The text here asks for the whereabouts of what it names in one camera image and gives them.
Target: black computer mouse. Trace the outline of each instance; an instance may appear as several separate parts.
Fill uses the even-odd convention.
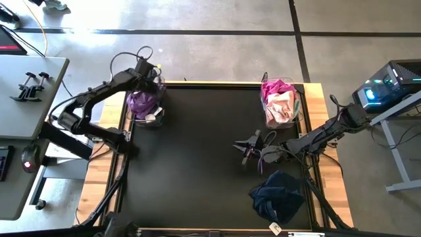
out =
[[[22,151],[22,167],[25,172],[37,172],[39,168],[39,146],[31,144]]]

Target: metal bracket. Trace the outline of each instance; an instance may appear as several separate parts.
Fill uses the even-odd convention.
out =
[[[126,130],[123,130],[123,135],[125,135],[126,141],[130,142],[130,138],[132,137],[132,132],[128,132]]]

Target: keyboard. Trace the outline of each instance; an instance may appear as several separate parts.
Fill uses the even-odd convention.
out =
[[[5,181],[7,170],[13,156],[13,146],[2,146],[0,147],[0,182]]]

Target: purple cloth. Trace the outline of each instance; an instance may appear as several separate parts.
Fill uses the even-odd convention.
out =
[[[151,109],[157,104],[159,97],[144,92],[130,93],[126,103],[130,112],[136,116],[136,119],[145,119],[145,116],[151,112]]]

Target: black mat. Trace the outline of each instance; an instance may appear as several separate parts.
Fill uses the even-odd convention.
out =
[[[252,208],[250,189],[276,169],[297,178],[301,169],[298,163],[265,164],[259,176],[256,160],[242,170],[234,140],[246,140],[256,129],[269,132],[259,88],[170,88],[164,106],[160,128],[134,126],[141,151],[130,158],[121,213],[140,227],[267,229],[270,223]],[[297,136],[294,126],[278,131],[276,142]],[[310,228],[307,203],[283,228]]]

